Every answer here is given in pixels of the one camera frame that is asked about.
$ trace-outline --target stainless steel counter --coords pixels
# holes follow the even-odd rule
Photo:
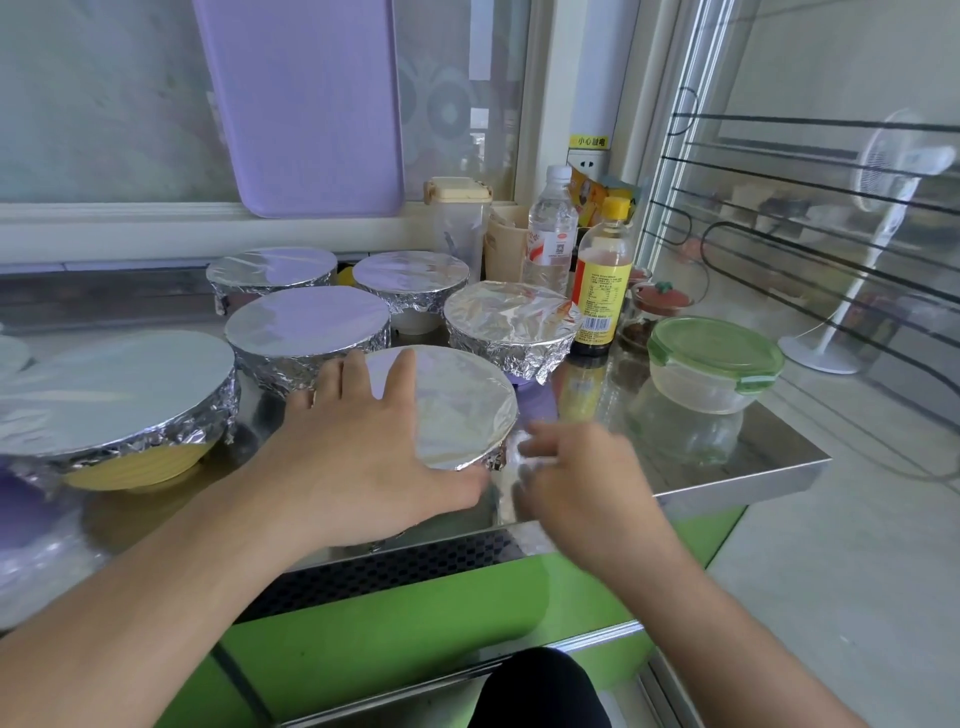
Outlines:
[[[193,328],[222,334],[212,296],[140,299],[116,307],[88,305],[77,319],[64,306],[60,317],[18,319],[0,307],[6,333],[24,338],[42,359],[132,328]],[[438,343],[443,333],[420,343]],[[505,465],[492,474],[480,503],[411,528],[385,542],[327,549],[293,566],[240,618],[259,619],[403,584],[477,569],[553,550],[536,522],[516,513],[513,489],[523,460],[516,451],[530,420],[595,419],[634,444],[657,499],[672,520],[748,505],[808,488],[828,457],[760,403],[742,416],[714,417],[683,410],[659,396],[642,357],[614,347],[601,361],[568,359],[546,385],[517,391],[520,417],[506,443]],[[236,463],[249,457],[282,417],[277,402],[241,376],[241,424],[235,442],[212,451],[182,483],[153,496],[85,494],[70,528],[79,531],[59,566],[26,574],[29,588],[11,598],[0,589],[0,629],[30,613],[99,568],[112,552],[129,546]],[[47,579],[40,583],[37,580]]]

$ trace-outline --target plastic water bottle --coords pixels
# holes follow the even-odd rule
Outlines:
[[[573,170],[566,164],[551,164],[546,170],[546,187],[530,208],[527,250],[520,280],[566,293],[570,260],[577,244],[577,208],[567,186]]]

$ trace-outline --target yellow bottle cap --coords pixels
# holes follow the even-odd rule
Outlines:
[[[603,201],[603,216],[608,220],[626,220],[630,214],[630,200],[626,197],[608,197]]]

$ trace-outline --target electric fan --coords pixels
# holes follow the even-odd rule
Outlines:
[[[921,179],[943,174],[956,158],[956,150],[950,146],[921,147],[921,134],[915,129],[891,128],[892,125],[915,127],[920,121],[909,109],[901,109],[891,114],[884,120],[886,126],[874,131],[857,158],[857,166],[851,175],[853,202],[864,212],[880,212],[886,207],[863,261],[866,268],[876,267],[876,260],[897,234],[906,215],[908,203],[917,192]],[[886,202],[875,196],[897,201]],[[847,299],[837,306],[825,324],[839,325],[843,321],[866,279],[866,273],[858,272],[857,278],[847,289]],[[828,345],[837,329],[827,326],[819,340],[812,340],[810,334],[816,328],[797,337],[782,337],[778,342],[780,349],[798,364],[818,372],[836,375],[856,373],[860,368],[859,362],[852,355],[839,347],[828,351]]]

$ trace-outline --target window frame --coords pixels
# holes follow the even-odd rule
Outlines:
[[[529,205],[549,163],[566,159],[588,0],[532,0],[520,107],[515,199]],[[263,219],[239,203],[0,204],[0,266],[214,258],[254,246],[316,245],[334,253],[422,248],[429,211],[394,217]]]

